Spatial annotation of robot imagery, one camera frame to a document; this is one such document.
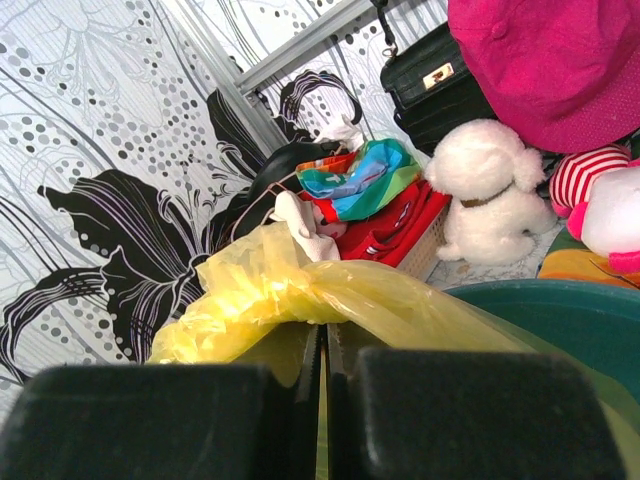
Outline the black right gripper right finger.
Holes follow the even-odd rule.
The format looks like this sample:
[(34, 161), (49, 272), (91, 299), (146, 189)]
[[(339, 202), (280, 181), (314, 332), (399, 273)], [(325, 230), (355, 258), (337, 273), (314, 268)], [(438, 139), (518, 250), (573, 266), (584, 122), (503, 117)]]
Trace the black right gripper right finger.
[(326, 334), (331, 479), (395, 477), (395, 351), (359, 327)]

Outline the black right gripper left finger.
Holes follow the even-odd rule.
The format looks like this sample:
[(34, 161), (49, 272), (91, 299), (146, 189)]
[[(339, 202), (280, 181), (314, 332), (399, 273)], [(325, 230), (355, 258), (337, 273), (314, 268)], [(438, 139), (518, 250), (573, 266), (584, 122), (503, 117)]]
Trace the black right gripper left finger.
[(237, 362), (270, 372), (258, 430), (256, 479), (313, 479), (320, 397), (321, 329), (277, 326)]

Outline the yellow plastic trash bag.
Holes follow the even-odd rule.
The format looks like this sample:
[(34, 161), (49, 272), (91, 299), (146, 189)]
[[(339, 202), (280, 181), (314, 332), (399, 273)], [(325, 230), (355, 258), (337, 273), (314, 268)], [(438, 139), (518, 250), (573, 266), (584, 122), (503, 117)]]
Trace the yellow plastic trash bag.
[(232, 362), (287, 322), (352, 322), (392, 347), (558, 354), (560, 348), (381, 263), (313, 262), (283, 223), (196, 268), (203, 294), (155, 334), (150, 362)]

